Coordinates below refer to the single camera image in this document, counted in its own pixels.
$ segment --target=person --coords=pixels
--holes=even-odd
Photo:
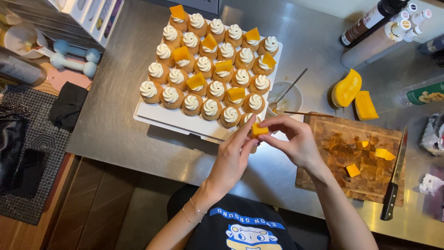
[[[256,116],[219,146],[218,156],[199,188],[185,186],[168,202],[174,217],[146,250],[300,250],[285,223],[269,205],[228,195],[247,167],[253,146],[264,141],[281,151],[310,175],[324,212],[332,244],[344,250],[378,249],[375,239],[322,161],[308,124],[289,116],[265,119],[259,127],[270,133],[249,138]],[[271,136],[283,132],[288,141]]]

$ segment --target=chopstick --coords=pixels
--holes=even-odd
[[[331,115],[324,115],[324,114],[310,114],[310,113],[301,113],[301,112],[292,112],[292,111],[281,111],[281,110],[276,110],[276,111],[277,111],[277,112],[280,112],[280,113],[288,113],[288,114],[296,114],[296,115],[334,117],[334,116],[331,116]]]

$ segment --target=white paper towel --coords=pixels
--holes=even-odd
[[[423,194],[430,192],[432,196],[435,196],[435,192],[444,185],[444,181],[436,176],[426,173],[422,183],[419,184],[419,191]]]

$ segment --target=light blue dumbbell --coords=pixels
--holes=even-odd
[[[93,62],[87,62],[85,64],[69,61],[64,55],[60,53],[54,53],[51,58],[49,58],[51,65],[56,69],[70,68],[73,70],[81,71],[85,76],[92,78],[97,69],[97,65]]]
[[[93,62],[97,64],[100,61],[100,53],[95,48],[90,48],[88,50],[74,47],[69,45],[69,43],[63,39],[58,39],[54,42],[53,48],[55,52],[58,52],[64,56],[68,53],[76,56],[85,57],[88,62]]]

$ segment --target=wooden cutting board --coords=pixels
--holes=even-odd
[[[375,157],[375,149],[387,149],[398,154],[402,132],[384,129],[359,121],[339,117],[305,116],[313,131],[322,160],[331,170],[347,197],[383,203],[387,186],[392,177],[396,159],[386,161]],[[369,141],[358,149],[355,141]],[[350,178],[345,167],[356,164],[361,174]],[[396,206],[404,203],[405,167],[402,169]],[[296,185],[314,190],[314,184],[302,168],[297,169]]]

